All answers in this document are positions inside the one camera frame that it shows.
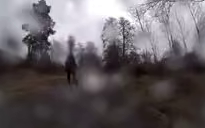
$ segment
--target person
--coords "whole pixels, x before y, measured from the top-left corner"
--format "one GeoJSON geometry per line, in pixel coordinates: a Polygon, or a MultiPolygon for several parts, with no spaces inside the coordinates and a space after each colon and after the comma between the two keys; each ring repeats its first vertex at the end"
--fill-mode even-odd
{"type": "Polygon", "coordinates": [[[71,79],[73,79],[74,82],[77,82],[76,81],[77,64],[76,64],[75,57],[73,54],[74,45],[75,45],[74,37],[69,36],[69,39],[68,39],[69,55],[65,62],[65,70],[67,73],[67,80],[68,80],[69,85],[71,84],[71,79]]]}

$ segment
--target tree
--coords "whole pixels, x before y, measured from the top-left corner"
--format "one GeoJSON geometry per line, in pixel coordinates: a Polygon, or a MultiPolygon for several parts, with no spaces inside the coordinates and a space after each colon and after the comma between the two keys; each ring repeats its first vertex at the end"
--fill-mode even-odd
{"type": "Polygon", "coordinates": [[[28,59],[39,60],[42,56],[48,55],[51,47],[48,37],[55,33],[53,30],[55,22],[49,16],[51,6],[48,6],[45,0],[40,0],[32,6],[32,12],[38,27],[36,28],[30,23],[23,24],[22,29],[28,32],[23,42],[28,47],[28,59]]]}
{"type": "Polygon", "coordinates": [[[133,43],[135,27],[131,22],[123,17],[120,19],[109,18],[104,24],[101,37],[104,44],[104,56],[111,54],[106,53],[110,52],[110,49],[119,50],[117,53],[121,54],[120,63],[125,65],[128,55],[135,50],[133,43]]]}
{"type": "Polygon", "coordinates": [[[105,68],[109,71],[115,71],[120,68],[121,63],[121,47],[119,40],[114,40],[104,50],[104,64],[105,68]]]}
{"type": "Polygon", "coordinates": [[[176,21],[177,21],[177,25],[179,26],[179,29],[180,29],[179,33],[181,34],[181,37],[182,37],[184,50],[185,50],[185,52],[187,52],[188,48],[187,48],[187,43],[186,43],[186,34],[185,34],[185,30],[184,30],[184,28],[186,27],[185,24],[184,24],[185,22],[181,22],[181,20],[180,20],[179,16],[177,15],[176,11],[175,11],[175,18],[176,18],[176,21]]]}
{"type": "Polygon", "coordinates": [[[93,42],[87,42],[86,47],[80,49],[80,61],[81,68],[100,68],[101,58],[97,55],[97,48],[93,42]]]}

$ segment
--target bare tree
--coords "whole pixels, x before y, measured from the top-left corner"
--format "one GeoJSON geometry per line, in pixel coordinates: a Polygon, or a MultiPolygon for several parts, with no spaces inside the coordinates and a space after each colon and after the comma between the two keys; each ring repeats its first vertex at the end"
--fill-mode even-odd
{"type": "Polygon", "coordinates": [[[187,52],[188,48],[187,48],[185,30],[184,30],[184,28],[186,27],[185,24],[184,24],[185,22],[181,22],[181,20],[180,20],[178,14],[176,13],[176,11],[175,11],[175,19],[176,19],[177,25],[180,29],[179,33],[181,34],[181,37],[182,37],[182,42],[183,42],[183,45],[184,45],[184,49],[187,52]]]}

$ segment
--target sky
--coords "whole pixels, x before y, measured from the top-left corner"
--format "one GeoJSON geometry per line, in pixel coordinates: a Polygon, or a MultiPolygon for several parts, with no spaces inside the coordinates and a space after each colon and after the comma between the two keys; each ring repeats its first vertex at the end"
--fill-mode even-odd
{"type": "MultiPolygon", "coordinates": [[[[0,0],[0,32],[4,28],[12,29],[20,35],[21,25],[26,22],[25,9],[31,8],[38,0],[0,0]]],[[[56,34],[52,39],[64,41],[74,35],[78,42],[95,42],[101,46],[100,34],[103,23],[108,17],[126,17],[129,6],[137,0],[46,0],[52,6],[51,17],[56,22],[56,34]]]]}

